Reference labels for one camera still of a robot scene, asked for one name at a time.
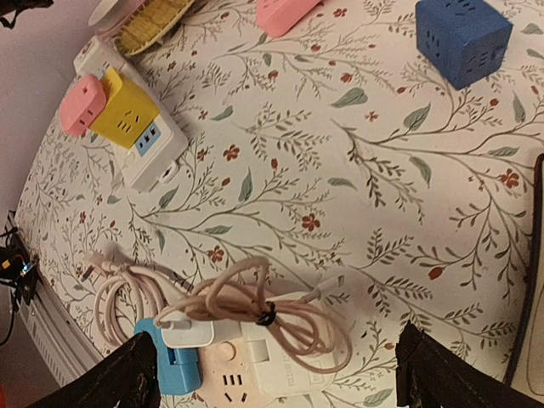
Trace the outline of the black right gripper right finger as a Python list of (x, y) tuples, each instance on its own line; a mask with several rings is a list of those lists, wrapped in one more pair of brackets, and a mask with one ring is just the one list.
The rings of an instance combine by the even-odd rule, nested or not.
[(398, 407), (542, 407), (407, 323), (395, 346)]

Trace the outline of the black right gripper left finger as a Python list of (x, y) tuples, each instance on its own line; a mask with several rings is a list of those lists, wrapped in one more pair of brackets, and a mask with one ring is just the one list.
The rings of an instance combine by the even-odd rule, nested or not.
[(94, 368), (32, 407), (158, 407), (156, 347), (147, 332), (132, 336)]

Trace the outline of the dark blue cube socket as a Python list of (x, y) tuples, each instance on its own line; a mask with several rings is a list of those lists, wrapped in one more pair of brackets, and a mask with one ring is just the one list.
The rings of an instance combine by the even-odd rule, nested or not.
[(513, 24), (485, 1), (416, 3), (416, 47), (456, 90), (497, 71)]

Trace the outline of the pink triangular power socket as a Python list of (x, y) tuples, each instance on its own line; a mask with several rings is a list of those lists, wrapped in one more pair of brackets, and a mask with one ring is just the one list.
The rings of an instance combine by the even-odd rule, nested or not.
[(258, 0), (257, 25), (269, 37), (288, 33), (320, 0)]

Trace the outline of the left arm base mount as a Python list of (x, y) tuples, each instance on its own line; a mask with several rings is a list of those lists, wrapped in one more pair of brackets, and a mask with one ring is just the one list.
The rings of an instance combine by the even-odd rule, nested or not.
[(37, 291), (38, 257), (31, 255), (15, 222), (15, 210), (9, 210), (1, 231), (1, 287), (9, 293), (9, 327), (1, 339), (4, 346), (14, 331), (15, 317), (21, 304), (29, 306)]

